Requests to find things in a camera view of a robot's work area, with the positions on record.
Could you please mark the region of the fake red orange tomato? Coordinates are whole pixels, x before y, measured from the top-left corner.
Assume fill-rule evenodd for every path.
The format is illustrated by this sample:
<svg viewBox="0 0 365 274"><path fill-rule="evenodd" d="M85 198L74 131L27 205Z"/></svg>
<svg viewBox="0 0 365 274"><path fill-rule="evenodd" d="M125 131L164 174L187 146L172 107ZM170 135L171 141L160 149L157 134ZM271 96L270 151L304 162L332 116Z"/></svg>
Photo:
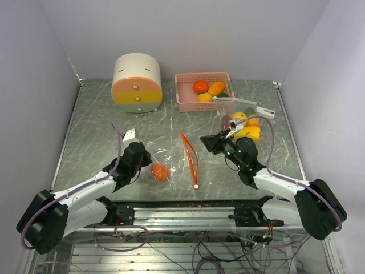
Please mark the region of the fake red orange tomato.
<svg viewBox="0 0 365 274"><path fill-rule="evenodd" d="M169 176L166 166L158 163L152 165L151 174L155 180L160 182L167 180Z"/></svg>

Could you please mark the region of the clear white-slider zip bag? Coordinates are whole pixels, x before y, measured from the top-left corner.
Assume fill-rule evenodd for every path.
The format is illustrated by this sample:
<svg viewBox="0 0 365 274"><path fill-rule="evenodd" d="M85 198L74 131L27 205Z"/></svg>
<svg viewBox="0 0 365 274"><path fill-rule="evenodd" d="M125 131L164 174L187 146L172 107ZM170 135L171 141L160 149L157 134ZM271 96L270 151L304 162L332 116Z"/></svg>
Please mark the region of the clear white-slider zip bag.
<svg viewBox="0 0 365 274"><path fill-rule="evenodd" d="M226 97L213 98L219 117L218 129L228 130L232 141L250 138L257 143L261 138L261 121L257 114L256 102Z"/></svg>

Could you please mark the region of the clear red-zip bag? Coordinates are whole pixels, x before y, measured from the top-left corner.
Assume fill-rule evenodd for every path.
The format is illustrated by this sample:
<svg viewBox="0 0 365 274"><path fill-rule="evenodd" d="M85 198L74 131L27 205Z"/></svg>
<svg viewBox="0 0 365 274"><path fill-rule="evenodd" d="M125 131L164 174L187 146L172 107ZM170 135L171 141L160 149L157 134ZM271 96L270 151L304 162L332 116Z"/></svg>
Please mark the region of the clear red-zip bag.
<svg viewBox="0 0 365 274"><path fill-rule="evenodd" d="M155 163L163 164L169 173L168 179L163 181L164 183L172 184L177 182L179 175L185 179L187 174L184 174L184 172L186 171L190 173L189 177L193 184L193 189L197 191L200 187L198 181L200 160L196 149L183 132L180 133L179 137L172 138L169 145L167 147L166 145L159 145L153 141L147 143L147 149L151 152L152 159L152 164L149 168L149 177L157 181L151 174L152 165Z"/></svg>

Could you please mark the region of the fake yellow peach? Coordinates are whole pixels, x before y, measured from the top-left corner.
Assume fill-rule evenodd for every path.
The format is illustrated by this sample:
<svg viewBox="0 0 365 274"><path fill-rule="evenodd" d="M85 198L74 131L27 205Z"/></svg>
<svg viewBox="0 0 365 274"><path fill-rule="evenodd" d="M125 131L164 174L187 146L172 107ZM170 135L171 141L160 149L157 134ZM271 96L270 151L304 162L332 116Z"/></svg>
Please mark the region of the fake yellow peach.
<svg viewBox="0 0 365 274"><path fill-rule="evenodd" d="M200 92L197 96L197 101L198 102L211 102L212 96L208 93L208 92Z"/></svg>

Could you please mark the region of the fake dark green avocado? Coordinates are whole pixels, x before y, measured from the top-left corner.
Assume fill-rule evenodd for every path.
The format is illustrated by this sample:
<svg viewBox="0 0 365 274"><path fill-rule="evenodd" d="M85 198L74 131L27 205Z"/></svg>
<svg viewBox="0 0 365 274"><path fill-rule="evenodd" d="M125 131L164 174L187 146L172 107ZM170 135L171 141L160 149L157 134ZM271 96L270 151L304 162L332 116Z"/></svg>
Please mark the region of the fake dark green avocado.
<svg viewBox="0 0 365 274"><path fill-rule="evenodd" d="M229 95L225 92L221 92L220 94L217 95L218 98L228 98Z"/></svg>

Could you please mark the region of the fake yellow orange mango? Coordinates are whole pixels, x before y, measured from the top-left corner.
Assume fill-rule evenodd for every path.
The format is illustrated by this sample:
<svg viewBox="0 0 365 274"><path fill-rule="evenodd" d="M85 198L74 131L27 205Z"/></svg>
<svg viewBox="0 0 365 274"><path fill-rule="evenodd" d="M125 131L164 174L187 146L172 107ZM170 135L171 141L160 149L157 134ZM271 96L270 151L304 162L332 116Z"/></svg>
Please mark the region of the fake yellow orange mango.
<svg viewBox="0 0 365 274"><path fill-rule="evenodd" d="M208 89L208 94L212 97L218 96L225 90L225 83L224 82L214 82Z"/></svg>

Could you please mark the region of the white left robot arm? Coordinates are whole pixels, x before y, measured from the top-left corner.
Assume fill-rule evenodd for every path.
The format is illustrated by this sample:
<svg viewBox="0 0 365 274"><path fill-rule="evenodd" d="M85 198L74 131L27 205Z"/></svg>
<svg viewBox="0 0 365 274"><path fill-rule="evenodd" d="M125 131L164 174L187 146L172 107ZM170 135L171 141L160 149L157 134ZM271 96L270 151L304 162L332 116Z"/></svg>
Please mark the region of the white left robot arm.
<svg viewBox="0 0 365 274"><path fill-rule="evenodd" d="M116 212L107 197L131 184L136 174L151 162L145 145L132 142L122 155L87 181L55 193L38 192L16 226L22 247L45 254L80 228L113 225Z"/></svg>

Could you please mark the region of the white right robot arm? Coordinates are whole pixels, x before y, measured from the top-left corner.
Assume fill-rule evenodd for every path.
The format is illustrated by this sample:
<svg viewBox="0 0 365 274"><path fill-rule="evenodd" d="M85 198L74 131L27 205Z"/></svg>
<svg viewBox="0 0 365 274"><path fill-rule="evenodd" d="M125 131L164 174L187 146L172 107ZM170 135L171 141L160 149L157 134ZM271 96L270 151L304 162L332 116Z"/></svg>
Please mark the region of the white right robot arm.
<svg viewBox="0 0 365 274"><path fill-rule="evenodd" d="M258 161L258 150L251 138L243 137L234 142L227 135L227 131L221 131L202 136L200 140L209 152L223 154L237 167L244 185L281 197L279 201L270 198L252 210L252 221L256 225L281 220L302 226L317 240L324 240L341 229L347 212L324 180L305 181L275 173Z"/></svg>

